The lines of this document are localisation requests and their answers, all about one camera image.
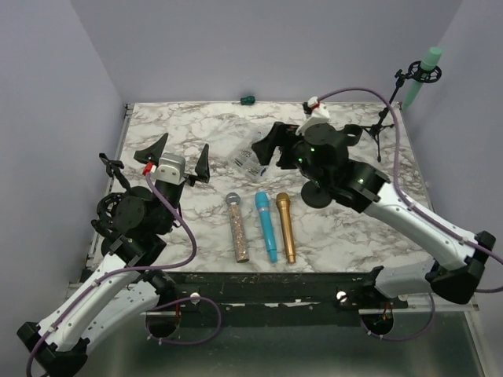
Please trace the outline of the mint green microphone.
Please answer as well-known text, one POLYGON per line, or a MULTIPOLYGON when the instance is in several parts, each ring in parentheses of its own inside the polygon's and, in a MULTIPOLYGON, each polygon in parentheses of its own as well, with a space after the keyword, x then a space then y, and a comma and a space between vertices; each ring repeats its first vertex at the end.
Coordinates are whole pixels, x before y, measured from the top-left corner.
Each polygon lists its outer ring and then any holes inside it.
POLYGON ((442 77, 442 70, 438 66, 442 53, 438 46, 431 47, 421 61, 413 62, 409 66, 408 75, 413 82, 402 101, 403 111, 413 103, 424 84, 438 82, 442 77))

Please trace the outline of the black tripod microphone stand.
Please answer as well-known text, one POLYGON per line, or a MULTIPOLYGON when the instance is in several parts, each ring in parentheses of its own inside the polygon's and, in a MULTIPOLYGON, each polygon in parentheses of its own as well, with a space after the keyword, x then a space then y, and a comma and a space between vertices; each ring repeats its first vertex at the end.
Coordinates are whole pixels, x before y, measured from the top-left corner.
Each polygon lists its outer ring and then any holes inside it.
MULTIPOLYGON (((395 73, 395 89, 389 99, 389 102, 392 103, 393 100, 395 99, 396 94, 398 91, 403 87, 404 83, 406 80, 410 79, 410 76, 408 75, 409 67, 407 72, 404 72, 402 69, 399 69, 395 73)), ((393 128, 395 125, 394 123, 389 124, 389 125, 384 125, 384 120, 388 115, 388 109, 384 107, 379 113, 379 119, 377 123, 374 123, 373 125, 370 126, 361 126, 361 128, 376 142, 377 146, 377 154, 376 154, 376 161, 378 163, 381 162, 381 154, 380 154, 380 132, 382 130, 385 130, 387 128, 393 128)))

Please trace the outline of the silver mesh head microphone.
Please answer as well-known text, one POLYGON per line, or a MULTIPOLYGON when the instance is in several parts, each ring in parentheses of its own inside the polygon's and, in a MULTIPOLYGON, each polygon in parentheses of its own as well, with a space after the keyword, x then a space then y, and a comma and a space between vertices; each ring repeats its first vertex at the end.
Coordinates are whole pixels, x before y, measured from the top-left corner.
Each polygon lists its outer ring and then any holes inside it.
POLYGON ((244 232, 244 223, 240 210, 240 196, 236 192, 230 192, 226 195, 225 201, 228 207, 229 224, 233 237, 236 262, 248 262, 249 255, 244 232))

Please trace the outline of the blue microphone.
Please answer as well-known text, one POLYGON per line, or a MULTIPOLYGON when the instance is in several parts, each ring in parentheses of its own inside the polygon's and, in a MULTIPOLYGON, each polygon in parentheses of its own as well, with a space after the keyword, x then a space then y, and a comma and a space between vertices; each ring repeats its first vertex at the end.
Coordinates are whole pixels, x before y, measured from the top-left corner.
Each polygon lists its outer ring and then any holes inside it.
POLYGON ((274 235, 274 227, 270 216, 269 196, 259 191, 255 194, 255 207, 259 214, 260 225, 263 231, 263 239, 271 263, 277 262, 277 245, 274 235))

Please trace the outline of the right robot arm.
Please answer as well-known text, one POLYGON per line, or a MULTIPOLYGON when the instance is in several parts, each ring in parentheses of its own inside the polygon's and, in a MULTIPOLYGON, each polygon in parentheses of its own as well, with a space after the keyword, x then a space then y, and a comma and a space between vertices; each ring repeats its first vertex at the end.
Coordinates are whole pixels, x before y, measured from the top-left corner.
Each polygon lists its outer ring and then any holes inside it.
POLYGON ((251 149, 263 166, 278 150, 278 167, 297 169, 307 178, 301 196, 309 207, 337 202, 389 225, 431 255, 425 262, 374 268, 372 279, 361 290, 367 306, 377 308, 389 298, 426 293, 455 304, 468 303, 485 270, 488 256, 483 250, 492 249, 494 236, 458 228, 398 193, 382 171, 350 159, 348 149, 361 135, 357 125, 336 130, 319 123, 301 132, 297 126, 276 122, 251 149))

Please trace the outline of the black shock mount desk stand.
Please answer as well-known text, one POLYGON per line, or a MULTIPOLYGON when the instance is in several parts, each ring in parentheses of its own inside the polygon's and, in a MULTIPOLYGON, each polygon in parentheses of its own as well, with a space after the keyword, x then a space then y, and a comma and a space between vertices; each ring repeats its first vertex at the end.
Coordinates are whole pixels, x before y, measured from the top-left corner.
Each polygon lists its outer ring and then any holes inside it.
POLYGON ((112 192, 102 198, 97 204, 97 219, 91 221, 96 232, 103 237, 101 253, 117 254, 124 258, 127 256, 126 228, 116 219, 119 205, 129 195, 125 192, 112 192))

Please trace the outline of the black stand holding silver microphone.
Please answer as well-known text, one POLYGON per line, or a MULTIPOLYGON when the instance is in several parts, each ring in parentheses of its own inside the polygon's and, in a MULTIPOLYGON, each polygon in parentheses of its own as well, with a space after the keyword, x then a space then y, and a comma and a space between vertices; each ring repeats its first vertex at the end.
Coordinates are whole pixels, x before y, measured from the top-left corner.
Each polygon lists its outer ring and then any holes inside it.
POLYGON ((311 126, 299 147, 298 168, 309 181, 301 196, 308 206, 321 209, 332 202, 331 192, 349 169, 349 147, 362 135, 360 126, 349 124, 336 130, 328 123, 311 126))

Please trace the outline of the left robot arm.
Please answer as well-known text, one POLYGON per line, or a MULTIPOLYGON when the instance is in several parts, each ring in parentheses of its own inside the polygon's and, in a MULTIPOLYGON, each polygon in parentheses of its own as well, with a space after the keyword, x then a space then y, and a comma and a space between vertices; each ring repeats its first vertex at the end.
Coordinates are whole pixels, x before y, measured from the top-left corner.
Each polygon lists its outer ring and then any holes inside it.
POLYGON ((75 293, 39 322, 26 322, 17 336, 29 349, 26 374, 38 363, 46 376, 73 376, 86 363, 93 345, 121 320, 150 310, 168 309, 176 296, 166 271, 189 264, 197 252, 196 238, 182 218, 180 199, 185 186, 210 180, 209 147, 205 145, 194 173, 185 172, 185 158, 165 152, 168 135, 136 151, 146 186, 133 186, 123 175, 123 162, 99 155, 106 174, 122 192, 111 192, 97 205, 91 222, 102 237, 103 259, 75 293), (189 237, 189 257, 170 265, 155 265, 167 246, 162 236, 183 228, 189 237))

